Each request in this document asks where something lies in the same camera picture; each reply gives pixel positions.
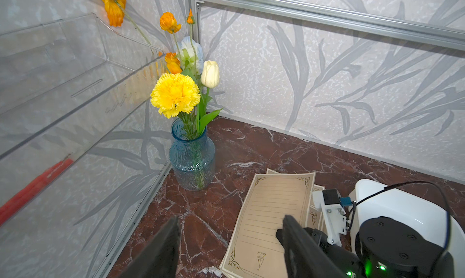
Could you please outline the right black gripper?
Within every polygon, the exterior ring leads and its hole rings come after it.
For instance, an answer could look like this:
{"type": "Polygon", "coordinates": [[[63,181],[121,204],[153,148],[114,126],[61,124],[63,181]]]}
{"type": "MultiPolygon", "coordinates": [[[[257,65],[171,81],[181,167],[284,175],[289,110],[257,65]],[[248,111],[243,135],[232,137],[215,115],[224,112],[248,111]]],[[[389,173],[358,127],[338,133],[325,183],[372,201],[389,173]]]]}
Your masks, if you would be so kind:
{"type": "MultiPolygon", "coordinates": [[[[327,243],[327,235],[317,229],[303,228],[315,241],[315,243],[323,250],[335,266],[344,274],[344,278],[364,278],[364,266],[359,258],[352,252],[344,248],[327,243]]],[[[276,231],[276,238],[283,246],[282,229],[276,231]]]]}

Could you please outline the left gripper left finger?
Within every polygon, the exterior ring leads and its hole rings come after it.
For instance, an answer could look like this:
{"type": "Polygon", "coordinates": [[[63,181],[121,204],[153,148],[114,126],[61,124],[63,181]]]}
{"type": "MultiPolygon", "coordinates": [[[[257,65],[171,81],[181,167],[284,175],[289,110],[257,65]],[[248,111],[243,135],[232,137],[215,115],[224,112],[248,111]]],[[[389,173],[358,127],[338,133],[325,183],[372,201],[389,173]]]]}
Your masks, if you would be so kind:
{"type": "Polygon", "coordinates": [[[179,218],[172,216],[119,277],[175,278],[179,247],[179,218]]]}

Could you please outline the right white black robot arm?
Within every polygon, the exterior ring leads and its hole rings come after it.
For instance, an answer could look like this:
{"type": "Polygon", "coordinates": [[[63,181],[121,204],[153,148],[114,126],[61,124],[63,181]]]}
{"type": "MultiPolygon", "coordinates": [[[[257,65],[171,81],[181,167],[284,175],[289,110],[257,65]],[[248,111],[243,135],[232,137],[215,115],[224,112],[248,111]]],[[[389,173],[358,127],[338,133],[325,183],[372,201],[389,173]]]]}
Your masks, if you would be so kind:
{"type": "Polygon", "coordinates": [[[454,259],[445,246],[389,217],[364,221],[352,253],[331,245],[320,230],[285,216],[276,231],[290,278],[453,278],[454,259]]]}

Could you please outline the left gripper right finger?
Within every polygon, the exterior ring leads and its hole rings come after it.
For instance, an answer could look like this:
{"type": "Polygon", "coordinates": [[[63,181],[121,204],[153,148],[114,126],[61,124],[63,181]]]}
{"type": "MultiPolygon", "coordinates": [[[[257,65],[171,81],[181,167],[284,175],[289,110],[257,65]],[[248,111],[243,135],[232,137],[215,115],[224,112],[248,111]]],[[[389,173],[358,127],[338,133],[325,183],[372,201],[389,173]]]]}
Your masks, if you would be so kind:
{"type": "Polygon", "coordinates": [[[289,278],[345,277],[294,217],[284,217],[282,236],[289,278]]]}

